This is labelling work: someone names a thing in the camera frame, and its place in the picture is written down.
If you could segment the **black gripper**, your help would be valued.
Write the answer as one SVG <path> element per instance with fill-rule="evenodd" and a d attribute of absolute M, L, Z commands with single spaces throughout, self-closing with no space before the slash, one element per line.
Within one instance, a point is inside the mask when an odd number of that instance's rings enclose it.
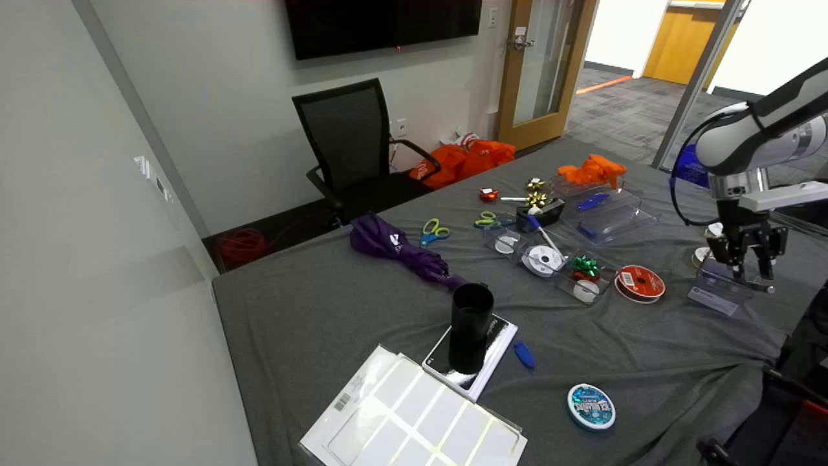
<path fill-rule="evenodd" d="M 718 201 L 723 232 L 713 240 L 715 255 L 727 258 L 735 276 L 746 275 L 746 251 L 757 251 L 763 290 L 774 290 L 774 258 L 786 251 L 786 228 L 767 211 L 752 211 L 735 198 Z"/>

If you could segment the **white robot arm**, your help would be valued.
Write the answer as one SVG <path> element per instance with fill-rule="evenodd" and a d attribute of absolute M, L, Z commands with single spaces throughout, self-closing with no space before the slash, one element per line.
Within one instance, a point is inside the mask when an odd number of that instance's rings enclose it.
<path fill-rule="evenodd" d="M 821 58 L 759 101 L 715 110 L 689 135 L 718 201 L 718 216 L 702 219 L 705 237 L 735 282 L 772 293 L 789 236 L 772 211 L 828 198 L 827 180 L 770 180 L 772 165 L 806 159 L 827 144 L 827 113 L 828 58 Z"/>

